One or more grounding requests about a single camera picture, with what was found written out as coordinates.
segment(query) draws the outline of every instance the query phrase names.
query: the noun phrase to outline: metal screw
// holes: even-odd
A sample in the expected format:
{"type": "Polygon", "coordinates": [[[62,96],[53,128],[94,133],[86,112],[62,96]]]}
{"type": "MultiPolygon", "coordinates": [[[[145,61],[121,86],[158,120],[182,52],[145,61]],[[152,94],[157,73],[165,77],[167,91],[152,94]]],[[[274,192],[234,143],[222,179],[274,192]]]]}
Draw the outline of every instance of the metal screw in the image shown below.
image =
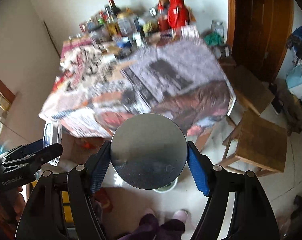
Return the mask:
{"type": "Polygon", "coordinates": [[[83,171],[84,168],[85,168],[85,166],[82,165],[82,164],[80,164],[80,165],[78,165],[78,166],[75,167],[75,169],[76,169],[77,171],[83,171]]]}
{"type": "Polygon", "coordinates": [[[48,177],[48,176],[50,176],[50,174],[51,174],[51,171],[45,171],[44,173],[42,173],[42,175],[44,177],[48,177]]]}
{"type": "Polygon", "coordinates": [[[220,165],[214,165],[214,166],[213,166],[213,169],[214,169],[215,171],[222,171],[222,167],[221,167],[220,165]]]}
{"type": "Polygon", "coordinates": [[[251,178],[253,178],[255,176],[253,171],[247,171],[247,175],[251,178]]]}

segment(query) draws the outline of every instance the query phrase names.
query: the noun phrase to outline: metal lid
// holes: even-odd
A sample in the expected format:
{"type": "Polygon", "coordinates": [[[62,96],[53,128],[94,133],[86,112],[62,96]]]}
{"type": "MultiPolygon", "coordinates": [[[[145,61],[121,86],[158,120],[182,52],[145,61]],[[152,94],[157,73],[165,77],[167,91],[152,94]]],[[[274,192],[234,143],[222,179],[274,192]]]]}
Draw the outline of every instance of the metal lid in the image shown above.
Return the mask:
{"type": "Polygon", "coordinates": [[[130,185],[157,189],[174,181],[187,161],[187,142],[180,128],[158,114],[126,120],[111,140],[111,162],[130,185]]]}
{"type": "MultiPolygon", "coordinates": [[[[54,144],[61,144],[62,139],[62,124],[59,119],[53,119],[51,121],[47,121],[44,126],[43,132],[43,148],[54,144]]],[[[53,166],[57,166],[60,160],[60,156],[56,157],[52,161],[49,161],[53,166]]]]}

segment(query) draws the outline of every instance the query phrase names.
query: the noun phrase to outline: person's leg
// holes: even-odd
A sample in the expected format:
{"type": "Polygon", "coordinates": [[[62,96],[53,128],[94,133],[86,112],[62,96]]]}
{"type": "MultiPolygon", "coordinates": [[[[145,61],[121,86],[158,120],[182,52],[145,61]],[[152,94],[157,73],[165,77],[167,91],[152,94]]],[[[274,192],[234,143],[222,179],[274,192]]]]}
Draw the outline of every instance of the person's leg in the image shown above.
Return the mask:
{"type": "Polygon", "coordinates": [[[184,210],[175,212],[173,218],[159,227],[155,240],[181,240],[188,213],[184,210]]]}
{"type": "Polygon", "coordinates": [[[139,227],[131,234],[121,237],[119,240],[153,240],[159,228],[158,219],[152,209],[147,209],[139,227]]]}

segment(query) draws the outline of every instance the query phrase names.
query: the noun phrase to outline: light blue bag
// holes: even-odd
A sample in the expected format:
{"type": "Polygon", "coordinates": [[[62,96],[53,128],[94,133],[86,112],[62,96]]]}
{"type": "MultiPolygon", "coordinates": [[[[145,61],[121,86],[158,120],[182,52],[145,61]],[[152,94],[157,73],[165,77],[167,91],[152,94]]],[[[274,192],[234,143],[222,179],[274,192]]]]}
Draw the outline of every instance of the light blue bag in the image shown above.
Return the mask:
{"type": "Polygon", "coordinates": [[[302,103],[302,65],[297,65],[289,72],[286,83],[290,93],[301,99],[302,103]]]}

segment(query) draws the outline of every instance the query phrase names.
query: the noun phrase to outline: wooden stool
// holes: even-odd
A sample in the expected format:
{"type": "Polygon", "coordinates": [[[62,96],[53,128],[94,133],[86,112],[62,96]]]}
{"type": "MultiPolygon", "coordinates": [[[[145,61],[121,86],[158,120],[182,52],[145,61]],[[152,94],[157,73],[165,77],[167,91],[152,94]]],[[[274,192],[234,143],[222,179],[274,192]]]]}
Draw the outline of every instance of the wooden stool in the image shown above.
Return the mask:
{"type": "Polygon", "coordinates": [[[259,167],[258,177],[276,172],[284,172],[287,153],[287,132],[284,128],[271,123],[248,110],[230,135],[223,141],[226,145],[219,165],[231,171],[243,171],[228,167],[241,160],[259,167]],[[231,141],[238,139],[235,153],[227,157],[231,141]]]}

